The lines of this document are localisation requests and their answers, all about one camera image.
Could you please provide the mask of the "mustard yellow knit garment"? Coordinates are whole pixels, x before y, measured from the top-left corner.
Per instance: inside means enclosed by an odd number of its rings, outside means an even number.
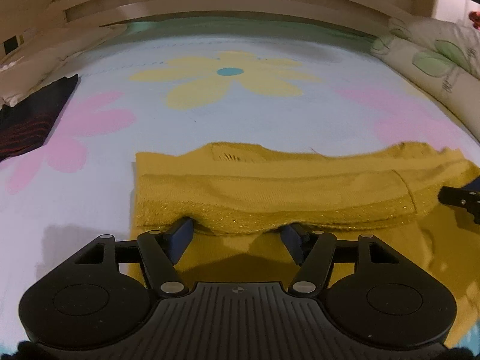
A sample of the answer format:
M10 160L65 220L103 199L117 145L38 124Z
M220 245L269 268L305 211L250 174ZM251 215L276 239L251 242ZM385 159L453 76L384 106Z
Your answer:
M179 271L195 281L281 281L295 264L277 229L299 223L354 240L379 237L454 295L448 345L479 321L479 227L439 203L479 167L459 150L402 142L369 154L326 157L216 142L173 156L139 152L132 236L196 223Z

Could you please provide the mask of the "floral rolled duvet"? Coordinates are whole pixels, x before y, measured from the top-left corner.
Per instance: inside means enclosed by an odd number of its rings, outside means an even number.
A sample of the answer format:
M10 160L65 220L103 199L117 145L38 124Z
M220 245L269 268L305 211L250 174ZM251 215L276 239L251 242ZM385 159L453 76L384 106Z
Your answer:
M422 16L391 18L371 53L479 137L479 30Z

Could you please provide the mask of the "floral bed sheet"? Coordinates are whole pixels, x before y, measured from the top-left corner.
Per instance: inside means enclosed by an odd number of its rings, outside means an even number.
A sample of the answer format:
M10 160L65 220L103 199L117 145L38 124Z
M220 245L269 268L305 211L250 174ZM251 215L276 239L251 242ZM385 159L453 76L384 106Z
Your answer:
M479 143L443 106L370 53L372 38L308 24L180 19L134 24L64 65L78 75L46 144L1 163L1 351L25 339L27 288L103 233L133 232L140 152L204 151L226 167L253 144L324 159L406 147L462 153Z

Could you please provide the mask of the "dark folded striped garment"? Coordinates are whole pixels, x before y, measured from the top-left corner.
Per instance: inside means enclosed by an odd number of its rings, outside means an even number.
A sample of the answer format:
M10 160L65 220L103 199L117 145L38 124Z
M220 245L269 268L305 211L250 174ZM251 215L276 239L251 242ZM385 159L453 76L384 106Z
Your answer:
M43 146L78 80L78 74L64 76L17 105L1 108L1 161Z

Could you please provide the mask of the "cream pillow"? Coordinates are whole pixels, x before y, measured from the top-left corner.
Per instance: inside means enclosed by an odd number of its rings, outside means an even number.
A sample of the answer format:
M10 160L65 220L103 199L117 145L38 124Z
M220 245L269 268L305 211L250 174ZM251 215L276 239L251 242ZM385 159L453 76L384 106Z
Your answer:
M126 24L51 28L38 33L1 60L1 106L14 107L41 88L66 61L119 36Z

